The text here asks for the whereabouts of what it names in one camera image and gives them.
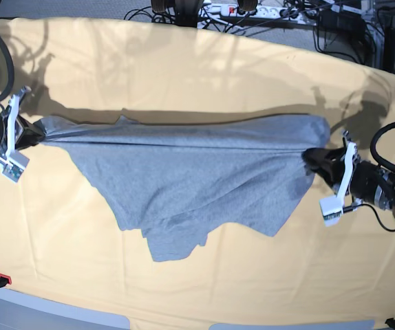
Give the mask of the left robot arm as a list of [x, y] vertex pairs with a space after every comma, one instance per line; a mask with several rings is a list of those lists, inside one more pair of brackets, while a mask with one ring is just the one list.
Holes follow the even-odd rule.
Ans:
[[395, 122], [374, 134], [370, 142], [374, 164], [361, 158], [347, 131], [341, 148], [309, 148], [302, 153], [307, 168], [334, 192], [319, 201], [326, 226], [337, 224], [344, 214], [365, 206], [373, 211], [382, 229], [395, 232], [395, 164], [376, 149], [380, 138], [393, 129]]

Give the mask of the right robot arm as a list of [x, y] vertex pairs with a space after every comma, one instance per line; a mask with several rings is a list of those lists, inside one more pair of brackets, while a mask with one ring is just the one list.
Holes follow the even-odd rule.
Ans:
[[30, 161], [21, 151], [42, 142], [45, 132], [19, 114], [20, 106], [31, 89], [24, 86], [18, 93], [10, 93], [14, 85], [14, 63], [1, 37], [0, 50], [8, 71], [8, 81], [0, 94], [0, 172], [17, 182]]

